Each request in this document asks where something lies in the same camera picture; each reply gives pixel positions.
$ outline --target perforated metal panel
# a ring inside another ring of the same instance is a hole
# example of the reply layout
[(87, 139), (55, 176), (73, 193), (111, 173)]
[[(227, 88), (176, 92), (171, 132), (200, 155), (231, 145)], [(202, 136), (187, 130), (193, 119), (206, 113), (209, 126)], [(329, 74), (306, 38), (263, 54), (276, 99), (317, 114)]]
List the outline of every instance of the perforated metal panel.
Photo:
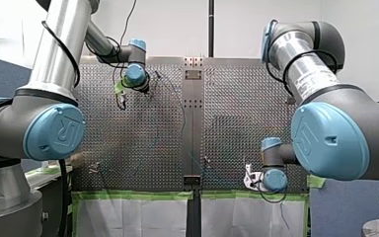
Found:
[(87, 132), (73, 162), (79, 164), (74, 171), (75, 191), (183, 188), (182, 66), (178, 59), (159, 58), (149, 60), (146, 69), (151, 75), (150, 93), (131, 92), (127, 110), (121, 111), (115, 102), (113, 69), (82, 60), (78, 97)]
[[(81, 152), (74, 156), (73, 189), (181, 191), (183, 164), (192, 162), (183, 163), (182, 159), (189, 159), (183, 156), (183, 147), (192, 146), (194, 151), (199, 144), (182, 144), (183, 136), (191, 133), (191, 139), (197, 139), (194, 134), (200, 133), (202, 188), (244, 190), (244, 160), (259, 170), (263, 138), (279, 136), (289, 142), (295, 106), (287, 105), (282, 86), (269, 79), (257, 60), (204, 58), (202, 64), (198, 69), (203, 89), (194, 88), (199, 85), (195, 82), (183, 83), (188, 70), (183, 58), (149, 59), (149, 95), (132, 92), (127, 96), (127, 110), (121, 111), (115, 103), (113, 69), (82, 60), (78, 98), (87, 132)], [(189, 98), (197, 100), (198, 108), (187, 96), (182, 98), (183, 91), (193, 95)], [(193, 115), (187, 126), (200, 122), (202, 129), (181, 134), (183, 111), (187, 117)], [(290, 193), (307, 192), (301, 168), (290, 166), (288, 179)]]
[[(295, 106), (257, 60), (205, 59), (204, 73), (203, 188), (243, 189), (244, 162), (262, 165), (262, 139), (290, 141)], [(288, 180), (290, 193), (307, 193), (302, 168), (289, 166)]]

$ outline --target cable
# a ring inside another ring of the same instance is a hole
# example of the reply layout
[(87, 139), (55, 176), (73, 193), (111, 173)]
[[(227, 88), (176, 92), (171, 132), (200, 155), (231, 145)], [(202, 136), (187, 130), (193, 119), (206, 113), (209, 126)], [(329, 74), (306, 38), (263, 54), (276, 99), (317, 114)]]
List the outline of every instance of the cable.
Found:
[[(121, 36), (121, 39), (119, 40), (119, 45), (122, 45), (122, 40), (125, 36), (125, 33), (127, 32), (127, 28), (128, 28), (128, 21), (130, 20), (130, 17), (131, 15), (133, 14), (134, 12), (134, 8), (136, 6), (136, 3), (137, 3), (137, 0), (134, 0), (133, 2), (133, 6), (131, 7), (131, 10), (130, 12), (128, 13), (128, 16), (127, 16), (127, 19), (125, 20), (125, 27), (124, 27), (124, 31), (122, 32), (122, 36)], [(119, 65), (121, 64), (121, 62), (119, 61), (119, 57), (118, 57), (118, 54), (116, 55), (116, 58), (118, 59), (118, 64), (116, 65), (116, 67), (114, 68), (113, 70), (113, 84), (115, 85), (115, 71), (118, 69)], [(119, 71), (119, 77), (121, 77), (121, 74), (122, 74), (122, 69), (124, 69), (124, 63), (122, 64), (122, 66), (120, 67), (120, 71)], [(115, 94), (115, 101), (116, 101), (116, 105), (118, 106), (118, 108), (122, 111), (125, 111), (126, 110), (126, 106), (125, 106), (125, 102), (123, 103), (123, 107), (121, 107), (119, 105), (119, 101), (118, 101), (118, 95)]]
[[(272, 23), (278, 23), (277, 20), (272, 20), (271, 21), (271, 24)], [(267, 43), (267, 46), (266, 46), (266, 49), (265, 50), (269, 50), (270, 49), (270, 45), (271, 45), (271, 41), (269, 40), (268, 43)], [(299, 59), (300, 57), (303, 57), (307, 54), (310, 54), (310, 53), (323, 53), (324, 55), (328, 56), (334, 63), (334, 70), (333, 72), (336, 74), (337, 71), (338, 71), (338, 62), (337, 62), (337, 59), (329, 52), (327, 51), (324, 51), (324, 50), (319, 50), (319, 49), (312, 49), (312, 50), (309, 50), (309, 51), (306, 51), (306, 52), (302, 52), (296, 56), (294, 56), (288, 63), (287, 65), (285, 66), (284, 68), (284, 71), (282, 73), (282, 79), (281, 78), (278, 78), (276, 77), (270, 70), (269, 68), (269, 53), (266, 55), (266, 63), (265, 63), (265, 68), (266, 68), (266, 71), (268, 73), (268, 75), (274, 79), (275, 81), (279, 82), (279, 83), (282, 83), (284, 85), (284, 89), (285, 91), (291, 96), (293, 97), (293, 94), (291, 92), (291, 90), (289, 89), (289, 86), (288, 86), (288, 83), (287, 83), (287, 74), (288, 74), (288, 70), (289, 68), (291, 67), (291, 65), (297, 60)]]
[(327, 51), (323, 51), (323, 50), (320, 50), (320, 49), (312, 49), (312, 50), (309, 50), (309, 51), (305, 51), (305, 52), (302, 52), (302, 53), (299, 53), (297, 55), (295, 55), (293, 58), (291, 58), (290, 61), (288, 61), (287, 65), (285, 66), (284, 68), (284, 72), (282, 73), (282, 83), (284, 84), (284, 88), (285, 90), (292, 96), (292, 93), (290, 91), (290, 89), (288, 88), (288, 83), (287, 83), (287, 75), (288, 75), (288, 70), (290, 69), (291, 65), (294, 64), (294, 62), (297, 60), (297, 59), (300, 59), (301, 57), (303, 56), (306, 56), (310, 53), (323, 53), (324, 55), (328, 56), (332, 62), (334, 63), (334, 74), (337, 74), (337, 71), (338, 71), (338, 61), (337, 59), (329, 52)]
[(62, 208), (61, 208), (61, 220), (58, 229), (58, 237), (64, 237), (67, 224), (67, 209), (69, 203), (69, 185), (67, 184), (67, 170), (66, 162), (59, 160), (60, 173), (61, 173), (61, 186), (62, 186)]
[(70, 62), (72, 63), (73, 70), (75, 70), (75, 74), (76, 74), (76, 81), (75, 81), (74, 87), (77, 87), (79, 85), (79, 82), (81, 81), (81, 73), (79, 71), (79, 66), (75, 60), (75, 57), (73, 57), (69, 48), (67, 48), (67, 46), (63, 43), (63, 41), (60, 40), (60, 38), (54, 33), (54, 31), (51, 30), (51, 28), (47, 25), (47, 23), (45, 21), (42, 21), (41, 24), (51, 34), (51, 36), (56, 40), (59, 47), (64, 51), (64, 53), (66, 53), (66, 56), (69, 58)]
[(284, 216), (284, 212), (282, 211), (282, 206), (283, 206), (283, 202), (281, 202), (281, 204), (279, 205), (279, 209), (281, 210), (281, 218), (282, 218), (282, 221), (284, 221), (284, 224), (287, 227), (288, 232), (290, 232), (290, 236), (292, 236), (292, 233), (291, 233), (291, 230), (290, 230), (290, 226), (288, 225), (288, 222), (287, 222), (287, 220), (285, 219), (285, 216)]
[(113, 68), (118, 68), (118, 66), (111, 65), (111, 64), (110, 64), (109, 62), (107, 62), (104, 58), (105, 58), (105, 57), (109, 57), (109, 56), (114, 56), (113, 51), (115, 51), (116, 59), (119, 61), (119, 54), (121, 53), (121, 47), (120, 47), (120, 44), (119, 44), (115, 39), (113, 39), (113, 38), (111, 38), (111, 37), (106, 37), (106, 38), (107, 38), (108, 40), (111, 40), (111, 41), (115, 42), (116, 47), (118, 48), (118, 50), (115, 50), (115, 47), (113, 46), (112, 51), (111, 51), (109, 54), (107, 54), (107, 55), (102, 55), (102, 54), (97, 54), (95, 51), (93, 51), (93, 50), (89, 47), (89, 45), (88, 45), (87, 42), (85, 42), (85, 46), (88, 48), (88, 50), (89, 50), (92, 54), (98, 56), (98, 57), (103, 61), (104, 64), (106, 64), (106, 65), (108, 65), (108, 66), (110, 66), (110, 67), (113, 67)]

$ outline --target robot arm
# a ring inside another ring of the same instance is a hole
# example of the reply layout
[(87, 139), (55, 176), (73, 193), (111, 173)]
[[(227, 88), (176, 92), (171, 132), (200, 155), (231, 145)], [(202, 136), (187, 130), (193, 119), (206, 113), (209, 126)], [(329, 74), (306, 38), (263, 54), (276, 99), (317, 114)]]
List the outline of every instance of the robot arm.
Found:
[[(320, 177), (379, 180), (379, 103), (362, 89), (341, 83), (330, 69), (340, 69), (344, 62), (338, 31), (326, 23), (271, 22), (264, 42), (263, 62), (284, 72), (299, 105), (291, 122), (291, 158)], [(284, 161), (271, 150), (264, 152), (265, 168)]]
[[(46, 24), (78, 63), (84, 41), (109, 63), (128, 62), (124, 83), (148, 90), (146, 45), (133, 39), (129, 45), (112, 45), (91, 22), (98, 0), (46, 1)], [(59, 160), (69, 157), (82, 140), (85, 123), (73, 96), (75, 68), (54, 36), (44, 30), (30, 81), (14, 98), (0, 104), (0, 160)]]

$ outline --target green tape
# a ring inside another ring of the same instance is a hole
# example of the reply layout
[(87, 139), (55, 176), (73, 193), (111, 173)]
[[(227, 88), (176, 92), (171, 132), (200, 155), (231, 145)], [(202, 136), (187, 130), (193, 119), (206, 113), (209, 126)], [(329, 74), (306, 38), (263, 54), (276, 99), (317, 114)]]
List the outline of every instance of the green tape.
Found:
[(321, 189), (325, 184), (326, 179), (314, 175), (307, 176), (307, 186), (312, 189)]
[(119, 95), (122, 91), (124, 91), (124, 87), (122, 86), (121, 80), (115, 83), (114, 90), (116, 95)]
[[(283, 194), (265, 195), (264, 197), (269, 200), (282, 199)], [(203, 199), (229, 199), (229, 198), (255, 198), (263, 199), (258, 192), (254, 191), (203, 191), (201, 194)], [(287, 194), (285, 200), (290, 201), (304, 201), (308, 198), (307, 194), (295, 195)]]
[(180, 200), (192, 199), (192, 192), (146, 193), (135, 191), (103, 190), (98, 192), (74, 192), (76, 200), (85, 199), (139, 199), (139, 200)]
[(51, 168), (45, 168), (44, 171), (41, 170), (41, 168), (37, 168), (35, 170), (31, 170), (30, 172), (26, 173), (27, 176), (34, 175), (34, 174), (43, 174), (43, 175), (55, 175), (60, 173), (60, 167), (51, 167)]

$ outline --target blue cap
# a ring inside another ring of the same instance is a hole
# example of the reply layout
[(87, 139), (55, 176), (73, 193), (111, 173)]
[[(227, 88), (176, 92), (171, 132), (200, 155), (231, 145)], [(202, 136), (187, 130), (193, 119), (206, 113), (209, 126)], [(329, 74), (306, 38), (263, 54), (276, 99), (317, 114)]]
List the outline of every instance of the blue cap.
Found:
[(271, 147), (281, 144), (281, 139), (279, 137), (267, 137), (263, 140), (261, 144), (261, 151), (270, 149)]
[(368, 168), (364, 134), (350, 116), (332, 105), (313, 102), (297, 109), (291, 138), (298, 161), (313, 175), (351, 181)]
[(37, 161), (60, 160), (71, 155), (82, 141), (84, 121), (81, 111), (57, 104), (41, 112), (24, 135), (24, 152)]
[(140, 86), (146, 80), (146, 72), (139, 64), (132, 63), (127, 67), (125, 72), (127, 85)]
[(142, 39), (131, 39), (128, 44), (140, 47), (141, 49), (146, 51), (146, 42)]
[(264, 175), (264, 187), (271, 192), (281, 192), (287, 187), (287, 176), (278, 169), (270, 169)]
[(263, 47), (261, 48), (261, 61), (262, 62), (267, 62), (267, 60), (268, 60), (269, 41), (270, 41), (270, 37), (272, 36), (272, 32), (273, 32), (273, 29), (275, 28), (276, 24), (277, 24), (277, 21), (271, 21), (264, 28)]

